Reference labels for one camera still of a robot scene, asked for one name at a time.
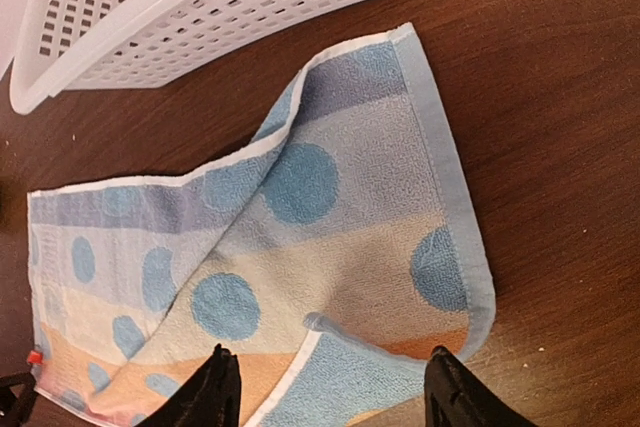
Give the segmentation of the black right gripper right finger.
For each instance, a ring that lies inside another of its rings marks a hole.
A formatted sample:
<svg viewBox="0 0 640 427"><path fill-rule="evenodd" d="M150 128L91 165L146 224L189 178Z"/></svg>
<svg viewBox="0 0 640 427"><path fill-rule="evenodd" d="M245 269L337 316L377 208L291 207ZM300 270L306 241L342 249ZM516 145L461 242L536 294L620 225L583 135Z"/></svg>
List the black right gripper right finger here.
<svg viewBox="0 0 640 427"><path fill-rule="evenodd" d="M427 362L424 402L427 426L535 426L499 399L444 346L437 346Z"/></svg>

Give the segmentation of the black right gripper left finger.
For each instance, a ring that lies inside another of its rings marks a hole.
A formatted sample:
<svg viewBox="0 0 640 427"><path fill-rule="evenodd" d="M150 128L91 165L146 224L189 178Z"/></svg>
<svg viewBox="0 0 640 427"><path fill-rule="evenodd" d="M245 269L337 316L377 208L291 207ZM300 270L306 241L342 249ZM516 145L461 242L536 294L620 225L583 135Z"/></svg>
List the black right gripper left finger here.
<svg viewBox="0 0 640 427"><path fill-rule="evenodd" d="M238 427L241 405L239 361L218 344L188 381L141 427Z"/></svg>

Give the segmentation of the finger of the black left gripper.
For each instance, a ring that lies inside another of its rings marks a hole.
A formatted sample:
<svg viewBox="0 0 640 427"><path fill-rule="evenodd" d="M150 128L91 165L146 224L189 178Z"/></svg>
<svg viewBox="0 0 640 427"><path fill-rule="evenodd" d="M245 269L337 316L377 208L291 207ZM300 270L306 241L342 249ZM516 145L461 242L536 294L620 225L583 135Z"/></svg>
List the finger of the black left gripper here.
<svg viewBox="0 0 640 427"><path fill-rule="evenodd" d="M30 418L38 393L30 372L1 378L1 427L20 427Z"/></svg>

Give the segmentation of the blue patchwork towel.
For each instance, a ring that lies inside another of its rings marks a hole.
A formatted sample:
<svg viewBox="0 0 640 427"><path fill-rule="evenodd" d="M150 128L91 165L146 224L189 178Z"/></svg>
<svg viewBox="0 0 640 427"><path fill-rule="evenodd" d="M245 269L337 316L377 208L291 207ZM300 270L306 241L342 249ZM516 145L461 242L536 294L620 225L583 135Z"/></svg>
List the blue patchwork towel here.
<svg viewBox="0 0 640 427"><path fill-rule="evenodd" d="M139 426L216 346L244 426L403 421L432 349L495 318L455 142L411 24L311 59L238 151L28 196L36 389Z"/></svg>

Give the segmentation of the white plastic basket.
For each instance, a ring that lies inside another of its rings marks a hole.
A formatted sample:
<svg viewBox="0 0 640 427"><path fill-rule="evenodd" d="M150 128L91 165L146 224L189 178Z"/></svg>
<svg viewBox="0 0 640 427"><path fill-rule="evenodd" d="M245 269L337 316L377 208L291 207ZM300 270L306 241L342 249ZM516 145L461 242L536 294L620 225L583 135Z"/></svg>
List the white plastic basket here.
<svg viewBox="0 0 640 427"><path fill-rule="evenodd" d="M26 115L65 90L154 89L365 0L28 0L11 70Z"/></svg>

